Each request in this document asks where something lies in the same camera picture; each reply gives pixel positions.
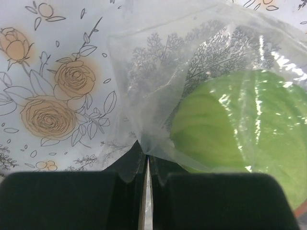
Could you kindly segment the fake green cabbage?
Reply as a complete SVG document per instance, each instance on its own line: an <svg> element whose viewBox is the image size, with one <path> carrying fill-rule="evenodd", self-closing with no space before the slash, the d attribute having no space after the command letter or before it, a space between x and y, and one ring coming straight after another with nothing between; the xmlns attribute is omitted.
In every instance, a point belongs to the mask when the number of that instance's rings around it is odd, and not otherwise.
<svg viewBox="0 0 307 230"><path fill-rule="evenodd" d="M170 138L207 169L273 176L293 209L307 198L307 93L275 73L204 82L180 103Z"/></svg>

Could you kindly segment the clear zip top bag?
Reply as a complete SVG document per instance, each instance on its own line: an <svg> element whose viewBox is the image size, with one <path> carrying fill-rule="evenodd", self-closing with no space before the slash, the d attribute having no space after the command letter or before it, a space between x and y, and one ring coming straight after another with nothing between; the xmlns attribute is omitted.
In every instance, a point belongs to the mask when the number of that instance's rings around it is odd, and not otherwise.
<svg viewBox="0 0 307 230"><path fill-rule="evenodd" d="M142 150L193 173L265 173L307 211L307 35L293 13L144 0L108 38Z"/></svg>

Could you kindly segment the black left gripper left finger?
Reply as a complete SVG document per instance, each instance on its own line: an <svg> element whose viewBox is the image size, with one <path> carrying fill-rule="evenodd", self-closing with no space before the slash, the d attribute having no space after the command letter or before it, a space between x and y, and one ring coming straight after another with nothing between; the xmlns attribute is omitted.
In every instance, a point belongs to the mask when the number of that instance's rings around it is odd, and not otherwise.
<svg viewBox="0 0 307 230"><path fill-rule="evenodd" d="M138 142L103 171L17 172L0 185L3 230L137 230L147 157Z"/></svg>

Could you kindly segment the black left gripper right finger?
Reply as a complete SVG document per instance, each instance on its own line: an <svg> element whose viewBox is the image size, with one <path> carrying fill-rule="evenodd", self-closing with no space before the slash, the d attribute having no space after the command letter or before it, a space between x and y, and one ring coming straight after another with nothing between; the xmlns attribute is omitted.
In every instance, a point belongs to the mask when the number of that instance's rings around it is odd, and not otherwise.
<svg viewBox="0 0 307 230"><path fill-rule="evenodd" d="M149 158L155 230L297 230L276 180L261 173L189 173Z"/></svg>

